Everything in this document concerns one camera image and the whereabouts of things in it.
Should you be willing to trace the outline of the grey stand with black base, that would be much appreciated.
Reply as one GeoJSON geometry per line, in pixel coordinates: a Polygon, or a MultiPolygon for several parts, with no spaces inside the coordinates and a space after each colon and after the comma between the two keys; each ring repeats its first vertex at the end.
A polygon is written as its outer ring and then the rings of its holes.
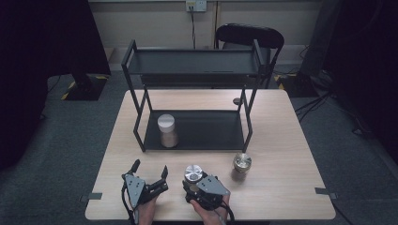
{"type": "Polygon", "coordinates": [[[278,80],[279,85],[291,98],[317,96],[314,82],[319,80],[319,73],[325,61],[343,1],[322,0],[313,36],[298,73],[295,76],[284,76],[278,80]]]}

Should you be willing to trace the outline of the dark brass-lid jar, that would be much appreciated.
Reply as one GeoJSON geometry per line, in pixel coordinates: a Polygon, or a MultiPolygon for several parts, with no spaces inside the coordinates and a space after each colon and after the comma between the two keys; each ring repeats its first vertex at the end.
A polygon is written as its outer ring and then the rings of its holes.
{"type": "Polygon", "coordinates": [[[252,158],[248,154],[236,153],[232,161],[231,178],[234,181],[242,182],[252,167],[252,162],[252,158]]]}

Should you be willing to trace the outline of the short silver-lid jar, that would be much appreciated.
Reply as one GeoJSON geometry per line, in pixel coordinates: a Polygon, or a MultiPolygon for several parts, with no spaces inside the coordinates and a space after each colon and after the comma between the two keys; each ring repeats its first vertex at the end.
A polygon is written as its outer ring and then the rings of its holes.
{"type": "Polygon", "coordinates": [[[202,168],[199,165],[189,165],[185,169],[184,180],[191,184],[191,191],[196,191],[198,187],[196,184],[202,179],[202,168]]]}

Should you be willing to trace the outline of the black stand base yellow tape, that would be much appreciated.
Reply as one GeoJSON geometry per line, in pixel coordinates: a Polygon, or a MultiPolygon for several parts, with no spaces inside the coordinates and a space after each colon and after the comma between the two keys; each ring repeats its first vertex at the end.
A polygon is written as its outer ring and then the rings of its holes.
{"type": "Polygon", "coordinates": [[[76,82],[72,82],[61,99],[97,101],[108,81],[108,76],[88,75],[88,79],[88,84],[78,85],[76,82]]]}

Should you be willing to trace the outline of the black chair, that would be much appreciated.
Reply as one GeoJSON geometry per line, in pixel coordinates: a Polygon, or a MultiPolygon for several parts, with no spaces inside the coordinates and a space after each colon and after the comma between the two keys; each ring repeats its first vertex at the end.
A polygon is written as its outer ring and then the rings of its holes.
{"type": "Polygon", "coordinates": [[[216,29],[213,41],[215,49],[245,49],[257,40],[263,56],[268,60],[266,73],[261,78],[261,86],[268,89],[278,56],[284,45],[283,35],[269,27],[243,23],[226,23],[216,29]]]}

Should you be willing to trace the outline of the person's right hand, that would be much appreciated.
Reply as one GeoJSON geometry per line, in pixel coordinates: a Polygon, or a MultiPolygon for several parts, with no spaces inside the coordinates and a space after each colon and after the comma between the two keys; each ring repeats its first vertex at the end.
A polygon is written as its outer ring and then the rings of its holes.
{"type": "Polygon", "coordinates": [[[213,211],[207,211],[195,200],[190,200],[194,211],[201,217],[204,225],[226,225],[228,212],[223,207],[218,207],[213,211]]]}

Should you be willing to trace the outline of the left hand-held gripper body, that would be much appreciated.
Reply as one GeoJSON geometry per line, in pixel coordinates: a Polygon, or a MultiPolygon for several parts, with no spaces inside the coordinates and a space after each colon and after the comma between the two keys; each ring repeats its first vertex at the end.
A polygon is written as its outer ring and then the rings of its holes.
{"type": "Polygon", "coordinates": [[[136,208],[140,204],[148,203],[168,189],[166,179],[160,179],[153,184],[147,184],[144,179],[133,174],[123,174],[122,178],[129,195],[130,205],[136,208]]]}

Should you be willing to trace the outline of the tall white-lid jar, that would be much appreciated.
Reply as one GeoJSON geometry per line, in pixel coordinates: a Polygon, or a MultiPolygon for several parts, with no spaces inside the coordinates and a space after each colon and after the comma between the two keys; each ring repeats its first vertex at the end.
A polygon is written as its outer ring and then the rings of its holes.
{"type": "Polygon", "coordinates": [[[176,147],[178,136],[175,118],[171,114],[162,114],[158,118],[158,127],[161,132],[161,144],[166,148],[176,147]]]}

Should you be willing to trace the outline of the person's left hand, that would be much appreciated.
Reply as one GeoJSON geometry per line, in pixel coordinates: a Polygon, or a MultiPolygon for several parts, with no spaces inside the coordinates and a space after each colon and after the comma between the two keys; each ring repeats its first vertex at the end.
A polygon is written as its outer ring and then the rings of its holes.
{"type": "Polygon", "coordinates": [[[138,206],[138,225],[151,225],[156,212],[157,198],[138,206]]]}

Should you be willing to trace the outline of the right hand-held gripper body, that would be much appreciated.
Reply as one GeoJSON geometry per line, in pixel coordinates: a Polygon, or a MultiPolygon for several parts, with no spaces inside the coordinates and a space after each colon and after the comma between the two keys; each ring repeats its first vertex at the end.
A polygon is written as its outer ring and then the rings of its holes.
{"type": "Polygon", "coordinates": [[[214,175],[210,175],[204,181],[199,181],[196,186],[198,187],[196,191],[191,191],[190,194],[186,193],[186,202],[189,203],[190,200],[195,200],[207,211],[221,207],[222,198],[230,194],[230,191],[214,175]]]}

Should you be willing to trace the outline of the black metal two-tier rack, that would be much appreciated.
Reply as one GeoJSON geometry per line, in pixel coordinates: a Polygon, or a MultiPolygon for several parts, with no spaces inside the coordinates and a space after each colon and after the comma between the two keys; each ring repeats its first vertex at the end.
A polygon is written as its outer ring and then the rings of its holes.
{"type": "Polygon", "coordinates": [[[140,49],[133,40],[121,67],[137,112],[133,134],[144,152],[163,148],[162,114],[176,120],[177,150],[247,150],[252,106],[267,69],[256,40],[249,49],[226,50],[140,49]],[[237,89],[241,104],[232,110],[153,107],[151,89],[170,90],[175,102],[181,90],[195,87],[237,89]]]}

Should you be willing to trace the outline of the black curtain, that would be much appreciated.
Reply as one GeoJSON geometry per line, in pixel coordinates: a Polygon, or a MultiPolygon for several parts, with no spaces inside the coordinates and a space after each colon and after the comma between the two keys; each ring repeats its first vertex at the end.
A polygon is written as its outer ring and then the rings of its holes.
{"type": "Polygon", "coordinates": [[[344,0],[324,67],[398,164],[398,0],[344,0]]]}
{"type": "Polygon", "coordinates": [[[0,172],[22,158],[50,77],[109,73],[88,0],[0,0],[0,172]]]}

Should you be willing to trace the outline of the white wall socket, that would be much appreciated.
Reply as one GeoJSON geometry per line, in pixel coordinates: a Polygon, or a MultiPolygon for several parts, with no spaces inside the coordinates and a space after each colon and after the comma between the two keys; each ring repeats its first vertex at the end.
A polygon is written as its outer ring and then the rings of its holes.
{"type": "Polygon", "coordinates": [[[207,0],[186,0],[186,10],[188,12],[206,12],[207,0]]]}

